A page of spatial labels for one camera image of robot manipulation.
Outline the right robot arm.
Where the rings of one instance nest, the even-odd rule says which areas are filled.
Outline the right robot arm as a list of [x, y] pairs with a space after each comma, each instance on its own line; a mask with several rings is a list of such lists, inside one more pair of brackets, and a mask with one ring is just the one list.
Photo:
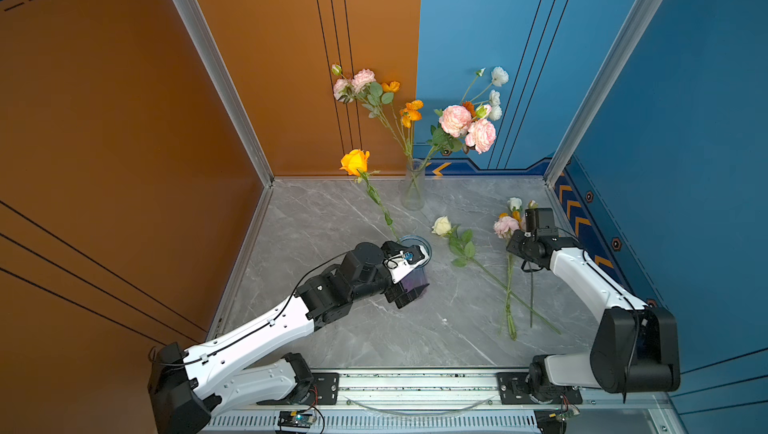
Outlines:
[[677, 321], [667, 309], [631, 294], [565, 234], [549, 208], [528, 208], [507, 251], [565, 282], [599, 322], [590, 350], [540, 355], [529, 365], [529, 395], [539, 403], [568, 388], [629, 393], [674, 392], [681, 384]]

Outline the yellow flower stem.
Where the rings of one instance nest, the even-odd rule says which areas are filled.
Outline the yellow flower stem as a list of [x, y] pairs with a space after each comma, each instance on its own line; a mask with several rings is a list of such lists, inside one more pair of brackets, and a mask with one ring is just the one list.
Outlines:
[[532, 270], [529, 271], [529, 328], [533, 328], [534, 324], [534, 302], [535, 302], [535, 280], [534, 280], [534, 272]]

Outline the orange ranunculus stem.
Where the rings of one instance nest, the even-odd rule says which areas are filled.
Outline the orange ranunculus stem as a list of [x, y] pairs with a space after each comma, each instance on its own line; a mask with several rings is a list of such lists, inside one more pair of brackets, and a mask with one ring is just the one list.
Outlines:
[[368, 161], [369, 151], [354, 149], [345, 154], [340, 160], [340, 170], [347, 175], [355, 178], [357, 184], [365, 186], [365, 192], [371, 201], [381, 211], [384, 221], [395, 241], [400, 240], [400, 236], [395, 228], [394, 220], [387, 206], [384, 204], [377, 188], [372, 184], [371, 177], [373, 173], [369, 170]]

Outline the cream rose stem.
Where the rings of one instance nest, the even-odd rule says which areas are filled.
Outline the cream rose stem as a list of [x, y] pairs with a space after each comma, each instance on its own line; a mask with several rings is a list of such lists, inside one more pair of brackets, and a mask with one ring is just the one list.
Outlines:
[[[457, 268], [467, 268], [470, 266], [476, 267], [484, 275], [486, 275], [495, 285], [500, 287], [504, 293], [504, 305], [505, 305], [506, 272], [505, 272], [504, 278], [501, 278], [496, 274], [492, 273], [487, 267], [485, 267], [477, 259], [477, 248], [474, 243], [474, 233], [471, 229], [461, 230], [459, 225], [454, 225], [447, 216], [443, 216], [443, 217], [437, 218], [433, 223], [432, 234], [447, 240], [449, 251], [453, 255], [453, 260], [451, 264], [454, 267], [457, 267]], [[512, 302], [516, 301], [524, 308], [524, 310], [529, 315], [529, 299], [524, 300], [520, 295], [518, 295], [513, 290], [517, 263], [518, 263], [517, 257], [515, 256], [514, 275], [513, 275], [512, 287], [511, 287], [511, 290], [512, 290], [511, 309], [512, 309]], [[540, 321], [542, 321], [544, 325], [554, 333], [556, 334], [561, 333], [561, 331], [552, 322], [547, 320], [543, 315], [541, 315], [534, 309], [534, 320], [535, 319], [539, 319]]]

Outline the clear glass vase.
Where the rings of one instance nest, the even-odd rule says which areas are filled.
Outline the clear glass vase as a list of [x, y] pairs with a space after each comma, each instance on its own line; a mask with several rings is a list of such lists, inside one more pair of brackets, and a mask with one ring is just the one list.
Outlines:
[[403, 179], [401, 203], [409, 211], [418, 211], [424, 207], [423, 180], [425, 178], [425, 162], [421, 159], [411, 159], [406, 166]]

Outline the purple glass vase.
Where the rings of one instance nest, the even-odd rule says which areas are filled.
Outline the purple glass vase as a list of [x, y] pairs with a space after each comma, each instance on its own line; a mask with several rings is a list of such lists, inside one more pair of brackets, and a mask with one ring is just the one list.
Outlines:
[[397, 261], [397, 267], [392, 274], [396, 285], [402, 288], [403, 295], [409, 301], [413, 301], [418, 299], [428, 287], [425, 267], [432, 259], [432, 247], [426, 239], [416, 235], [403, 237], [399, 244], [404, 249], [409, 246], [418, 246], [423, 255], [423, 259], [414, 265], [408, 264], [400, 256], [401, 259]]

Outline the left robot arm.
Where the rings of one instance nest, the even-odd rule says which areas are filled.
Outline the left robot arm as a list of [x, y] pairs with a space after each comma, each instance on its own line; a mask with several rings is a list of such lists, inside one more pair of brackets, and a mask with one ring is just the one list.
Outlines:
[[383, 296], [404, 308], [426, 290], [431, 258], [423, 239], [362, 242], [310, 269], [256, 319], [202, 344], [153, 349], [148, 394], [157, 432], [198, 433], [214, 416], [246, 405], [304, 401], [314, 375], [302, 355], [257, 361], [346, 317], [357, 301]]

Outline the pale pink rose stem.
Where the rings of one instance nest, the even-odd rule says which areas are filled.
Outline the pale pink rose stem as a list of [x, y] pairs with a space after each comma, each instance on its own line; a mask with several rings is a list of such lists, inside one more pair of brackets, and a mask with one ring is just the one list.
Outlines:
[[451, 105], [443, 110], [436, 110], [438, 123], [431, 127], [431, 138], [427, 144], [430, 150], [426, 160], [436, 155], [463, 152], [484, 154], [489, 152], [497, 140], [496, 127], [493, 124], [501, 117], [498, 106], [480, 104], [475, 106], [476, 116], [472, 117], [462, 105]]

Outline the orange gerbera stem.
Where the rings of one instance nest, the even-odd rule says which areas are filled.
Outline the orange gerbera stem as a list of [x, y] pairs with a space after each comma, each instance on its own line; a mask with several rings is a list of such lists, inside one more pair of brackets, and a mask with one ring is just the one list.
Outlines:
[[466, 110], [467, 110], [467, 111], [470, 113], [470, 115], [471, 115], [472, 117], [475, 117], [475, 116], [476, 116], [475, 107], [474, 107], [474, 105], [473, 105], [471, 102], [464, 102], [464, 103], [462, 104], [462, 107], [463, 107], [464, 109], [466, 109]]

